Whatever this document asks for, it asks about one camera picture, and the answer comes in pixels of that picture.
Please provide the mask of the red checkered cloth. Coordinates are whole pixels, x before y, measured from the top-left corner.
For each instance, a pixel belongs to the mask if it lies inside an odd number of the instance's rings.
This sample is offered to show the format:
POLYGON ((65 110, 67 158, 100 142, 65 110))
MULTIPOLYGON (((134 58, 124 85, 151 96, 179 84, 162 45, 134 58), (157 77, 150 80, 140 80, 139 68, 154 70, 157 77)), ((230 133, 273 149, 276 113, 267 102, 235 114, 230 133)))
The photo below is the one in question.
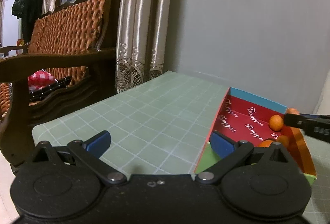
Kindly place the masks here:
POLYGON ((30 75, 27 78, 27 81, 28 89, 30 91, 36 91, 48 86, 49 84, 55 83, 55 77, 46 71, 39 70, 34 74, 30 75))

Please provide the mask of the colourful cardboard box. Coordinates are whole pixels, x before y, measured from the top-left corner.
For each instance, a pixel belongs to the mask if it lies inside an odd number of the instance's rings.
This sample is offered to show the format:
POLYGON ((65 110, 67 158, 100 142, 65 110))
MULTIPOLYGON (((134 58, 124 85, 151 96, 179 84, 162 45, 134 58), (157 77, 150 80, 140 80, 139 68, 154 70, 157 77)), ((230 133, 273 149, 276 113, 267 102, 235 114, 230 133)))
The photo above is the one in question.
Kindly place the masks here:
POLYGON ((302 132, 286 125, 280 131, 273 131, 269 127, 271 116, 280 115, 283 118, 287 111, 288 107, 282 104, 237 88, 228 88, 215 114, 194 172, 200 173, 220 160, 210 146, 209 139, 213 131, 235 142, 247 140, 256 147, 264 140, 276 141, 280 135, 285 135, 290 139, 288 152, 308 182, 313 184, 317 173, 302 132))

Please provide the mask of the wooden wicker sofa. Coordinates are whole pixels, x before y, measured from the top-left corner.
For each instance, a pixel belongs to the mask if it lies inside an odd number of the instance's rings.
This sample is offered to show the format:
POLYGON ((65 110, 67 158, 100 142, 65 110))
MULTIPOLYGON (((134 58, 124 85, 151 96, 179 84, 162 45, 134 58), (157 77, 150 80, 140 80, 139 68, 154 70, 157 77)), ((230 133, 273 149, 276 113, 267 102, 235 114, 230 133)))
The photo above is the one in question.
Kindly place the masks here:
POLYGON ((116 93, 121 0, 76 0, 44 14, 22 53, 1 49, 1 153, 14 173, 34 150, 35 126, 116 93), (27 78, 43 70, 55 83, 36 91, 27 78))

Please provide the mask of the beige curtain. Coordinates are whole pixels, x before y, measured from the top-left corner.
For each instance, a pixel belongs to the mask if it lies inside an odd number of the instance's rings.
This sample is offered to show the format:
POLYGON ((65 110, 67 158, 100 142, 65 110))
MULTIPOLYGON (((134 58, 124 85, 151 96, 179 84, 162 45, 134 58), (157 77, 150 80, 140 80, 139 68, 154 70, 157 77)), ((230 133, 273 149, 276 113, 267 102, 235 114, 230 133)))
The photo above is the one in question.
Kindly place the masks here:
MULTIPOLYGON (((44 0, 53 11, 60 0, 44 0)), ((116 81, 118 92, 163 73, 170 0, 121 0, 118 20, 116 81)))

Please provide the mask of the orange mandarin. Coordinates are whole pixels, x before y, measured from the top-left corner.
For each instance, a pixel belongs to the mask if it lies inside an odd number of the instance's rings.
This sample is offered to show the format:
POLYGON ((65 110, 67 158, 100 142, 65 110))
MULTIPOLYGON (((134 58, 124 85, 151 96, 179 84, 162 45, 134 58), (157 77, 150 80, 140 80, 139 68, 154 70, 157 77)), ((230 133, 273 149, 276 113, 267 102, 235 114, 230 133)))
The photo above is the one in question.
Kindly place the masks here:
POLYGON ((288 148, 290 145, 290 139, 285 135, 280 135, 276 141, 281 143, 285 148, 288 148))
POLYGON ((294 114, 294 115, 299 115, 300 112, 296 108, 288 108, 287 111, 288 114, 294 114))
POLYGON ((273 140, 267 139, 261 142, 258 147, 259 148, 268 148, 273 143, 273 140))
POLYGON ((273 115, 269 119, 269 127, 273 131, 280 131, 284 126, 283 118, 280 115, 273 115))

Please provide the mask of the green cutting mat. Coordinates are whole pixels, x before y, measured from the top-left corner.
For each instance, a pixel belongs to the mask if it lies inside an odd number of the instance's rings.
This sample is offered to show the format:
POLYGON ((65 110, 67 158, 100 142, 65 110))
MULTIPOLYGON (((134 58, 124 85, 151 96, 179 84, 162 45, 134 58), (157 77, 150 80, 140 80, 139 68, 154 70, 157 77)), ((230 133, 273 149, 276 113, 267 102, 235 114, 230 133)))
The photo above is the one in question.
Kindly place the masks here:
POLYGON ((262 104, 273 114, 288 108, 240 90, 230 89, 175 72, 87 106, 67 116, 35 126, 36 143, 49 141, 63 146, 72 140, 87 140, 100 131, 111 134, 111 146, 101 160, 125 175, 196 174, 215 164, 218 154, 207 139, 216 123, 231 130, 228 117, 238 115, 231 101, 251 100, 243 111, 244 129, 256 138, 263 120, 262 104))

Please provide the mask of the black hanging jacket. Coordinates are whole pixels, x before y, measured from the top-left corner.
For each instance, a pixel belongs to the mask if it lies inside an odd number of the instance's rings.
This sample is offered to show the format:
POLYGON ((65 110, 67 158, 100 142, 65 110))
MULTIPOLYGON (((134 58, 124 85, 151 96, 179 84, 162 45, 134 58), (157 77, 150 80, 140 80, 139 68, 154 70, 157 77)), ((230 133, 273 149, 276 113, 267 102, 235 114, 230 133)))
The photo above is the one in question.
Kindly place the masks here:
POLYGON ((41 17, 43 0, 15 0, 12 15, 21 19, 22 35, 25 43, 31 41, 34 24, 41 17))

